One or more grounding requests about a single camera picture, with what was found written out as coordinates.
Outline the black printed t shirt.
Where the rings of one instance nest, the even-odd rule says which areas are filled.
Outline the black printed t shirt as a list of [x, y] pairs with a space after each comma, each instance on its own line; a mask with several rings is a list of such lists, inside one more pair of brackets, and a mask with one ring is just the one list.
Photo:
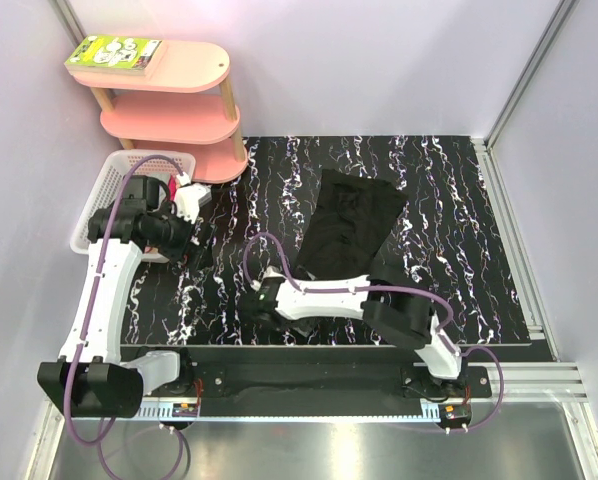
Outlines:
[[342, 280], [367, 273], [407, 202], [386, 180], [324, 169], [293, 276]]

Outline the white plastic laundry basket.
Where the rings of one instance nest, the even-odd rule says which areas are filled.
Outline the white plastic laundry basket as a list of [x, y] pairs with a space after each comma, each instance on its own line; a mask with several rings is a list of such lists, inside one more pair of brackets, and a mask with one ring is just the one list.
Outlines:
[[[160, 151], [146, 149], [118, 150], [111, 153], [105, 160], [94, 186], [92, 187], [88, 199], [79, 216], [77, 225], [70, 238], [70, 248], [76, 254], [88, 255], [90, 242], [87, 238], [88, 221], [99, 208], [107, 207], [113, 202], [118, 194], [123, 177], [128, 173], [133, 165], [144, 157], [160, 154], [168, 156], [175, 161], [179, 167], [192, 179], [196, 159], [190, 153], [178, 151]], [[163, 178], [164, 175], [175, 176], [177, 169], [165, 160], [151, 160], [143, 164], [135, 173], [137, 175], [147, 175], [155, 178]], [[152, 249], [143, 255], [143, 262], [165, 263], [166, 258], [158, 253], [158, 250]]]

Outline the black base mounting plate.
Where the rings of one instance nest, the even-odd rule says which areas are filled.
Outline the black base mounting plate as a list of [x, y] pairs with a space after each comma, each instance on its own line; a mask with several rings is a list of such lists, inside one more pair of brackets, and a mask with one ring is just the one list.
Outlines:
[[456, 380], [436, 380], [413, 352], [390, 346], [182, 347], [182, 376], [157, 395], [201, 395], [201, 414], [307, 420], [400, 417], [448, 400], [489, 399], [485, 368], [460, 363]]

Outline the magenta t shirt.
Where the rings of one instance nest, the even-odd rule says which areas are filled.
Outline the magenta t shirt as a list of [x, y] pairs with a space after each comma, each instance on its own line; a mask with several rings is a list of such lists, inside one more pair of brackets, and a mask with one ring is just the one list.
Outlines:
[[169, 199], [171, 201], [173, 201], [175, 199], [177, 190], [178, 190], [177, 179], [174, 176], [171, 176], [168, 181]]

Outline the pink three tier shelf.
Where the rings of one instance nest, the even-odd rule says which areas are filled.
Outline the pink three tier shelf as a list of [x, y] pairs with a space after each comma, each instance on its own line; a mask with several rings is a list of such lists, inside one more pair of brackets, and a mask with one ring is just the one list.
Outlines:
[[208, 42], [168, 40], [147, 75], [77, 71], [100, 105], [103, 129], [126, 149], [191, 154], [193, 178], [222, 184], [247, 168], [241, 112], [228, 52]]

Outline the black marbled table mat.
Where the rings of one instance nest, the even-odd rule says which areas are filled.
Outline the black marbled table mat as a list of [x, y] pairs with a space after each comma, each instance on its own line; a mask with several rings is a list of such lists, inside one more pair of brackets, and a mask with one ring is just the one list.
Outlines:
[[148, 263], [137, 271], [125, 310], [125, 345], [370, 345], [379, 336], [344, 318], [317, 320], [307, 335], [267, 330], [236, 309], [244, 274], [278, 263], [258, 240], [274, 235], [294, 260], [313, 213], [323, 169], [380, 178], [407, 194], [403, 214], [378, 259], [403, 268], [421, 287], [446, 299], [453, 341], [526, 345], [518, 289], [485, 180], [467, 136], [252, 137], [248, 166], [213, 189], [201, 218], [215, 228], [210, 269]]

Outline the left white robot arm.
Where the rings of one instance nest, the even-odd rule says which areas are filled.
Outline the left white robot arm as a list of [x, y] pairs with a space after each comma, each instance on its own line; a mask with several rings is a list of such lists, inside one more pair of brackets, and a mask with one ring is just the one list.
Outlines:
[[120, 335], [133, 278], [147, 248], [172, 263], [210, 265], [214, 227], [195, 225], [211, 199], [209, 187], [179, 176], [170, 200], [162, 181], [134, 175], [118, 197], [88, 221], [88, 270], [70, 333], [37, 382], [66, 417], [132, 418], [143, 397], [163, 386], [175, 396], [194, 386], [195, 372], [175, 351], [121, 358]]

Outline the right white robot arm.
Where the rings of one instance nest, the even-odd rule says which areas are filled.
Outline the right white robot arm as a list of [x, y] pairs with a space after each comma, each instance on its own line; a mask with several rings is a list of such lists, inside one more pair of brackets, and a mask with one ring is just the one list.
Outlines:
[[453, 318], [440, 296], [408, 286], [400, 275], [387, 280], [361, 275], [344, 280], [308, 281], [275, 271], [253, 283], [238, 302], [239, 315], [261, 326], [307, 336], [322, 318], [357, 320], [389, 344], [415, 352], [436, 390], [455, 396], [469, 383], [460, 349], [450, 340], [437, 309]]

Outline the green cover book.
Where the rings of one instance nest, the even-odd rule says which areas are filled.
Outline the green cover book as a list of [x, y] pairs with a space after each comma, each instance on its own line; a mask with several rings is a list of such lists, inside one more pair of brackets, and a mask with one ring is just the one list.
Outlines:
[[64, 62], [71, 72], [148, 76], [167, 51], [163, 40], [89, 35]]

